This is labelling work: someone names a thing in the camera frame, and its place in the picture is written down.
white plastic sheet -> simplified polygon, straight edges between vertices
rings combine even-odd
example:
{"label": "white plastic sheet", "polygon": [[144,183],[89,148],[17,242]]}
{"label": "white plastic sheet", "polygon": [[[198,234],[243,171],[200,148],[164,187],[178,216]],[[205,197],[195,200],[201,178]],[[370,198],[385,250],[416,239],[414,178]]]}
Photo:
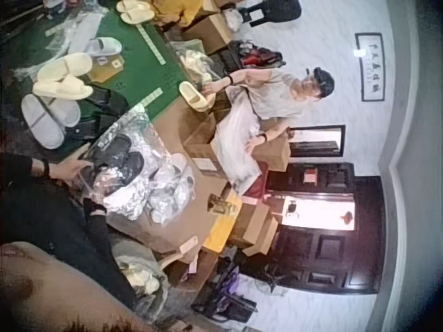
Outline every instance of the white plastic sheet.
{"label": "white plastic sheet", "polygon": [[244,148],[249,138],[258,135],[260,126],[242,87],[231,86],[226,93],[232,109],[217,125],[215,154],[233,189],[241,196],[261,174],[257,162]]}

man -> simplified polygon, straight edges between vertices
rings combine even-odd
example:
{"label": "man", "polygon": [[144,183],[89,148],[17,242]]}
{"label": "man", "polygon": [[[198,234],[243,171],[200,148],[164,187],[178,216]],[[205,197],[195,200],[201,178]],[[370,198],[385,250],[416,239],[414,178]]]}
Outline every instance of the man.
{"label": "man", "polygon": [[334,79],[317,67],[303,80],[278,69],[242,69],[203,88],[204,95],[217,93],[227,86],[242,84],[248,89],[253,110],[263,120],[280,118],[272,129],[248,140],[245,148],[251,153],[257,145],[277,138],[300,116],[310,100],[320,100],[334,91]]}

framed calligraphy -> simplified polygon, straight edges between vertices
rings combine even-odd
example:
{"label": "framed calligraphy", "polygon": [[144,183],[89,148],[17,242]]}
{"label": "framed calligraphy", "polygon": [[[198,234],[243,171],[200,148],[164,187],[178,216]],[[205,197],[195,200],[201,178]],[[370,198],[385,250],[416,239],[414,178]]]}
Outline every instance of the framed calligraphy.
{"label": "framed calligraphy", "polygon": [[363,50],[360,59],[361,101],[385,100],[385,50],[381,33],[356,33],[357,48]]}

brown cardboard box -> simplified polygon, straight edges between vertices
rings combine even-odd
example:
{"label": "brown cardboard box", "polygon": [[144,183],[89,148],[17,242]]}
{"label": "brown cardboard box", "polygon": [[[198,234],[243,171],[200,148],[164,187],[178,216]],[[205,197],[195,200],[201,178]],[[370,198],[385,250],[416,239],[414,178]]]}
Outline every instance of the brown cardboard box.
{"label": "brown cardboard box", "polygon": [[229,238],[255,244],[268,216],[269,206],[243,204]]}
{"label": "brown cardboard box", "polygon": [[215,4],[217,5],[218,8],[221,8],[225,5],[227,5],[228,3],[239,3],[242,2],[243,0],[214,0]]}
{"label": "brown cardboard box", "polygon": [[200,39],[206,54],[212,54],[233,40],[222,14],[214,14],[202,19],[181,33],[183,40]]}
{"label": "brown cardboard box", "polygon": [[[185,140],[183,147],[203,175],[226,178],[211,145],[216,128],[217,121],[212,113]],[[285,136],[259,145],[252,153],[254,159],[266,162],[270,171],[277,172],[286,171],[290,155],[289,142]]]}
{"label": "brown cardboard box", "polygon": [[243,249],[243,253],[248,257],[259,253],[266,255],[271,247],[277,226],[278,222],[272,217],[271,213],[268,213],[257,242],[253,246]]}
{"label": "brown cardboard box", "polygon": [[217,7],[213,0],[203,0],[203,5],[197,15],[195,15],[194,20],[199,21],[200,19],[203,19],[212,14],[217,14],[219,12],[220,9]]}

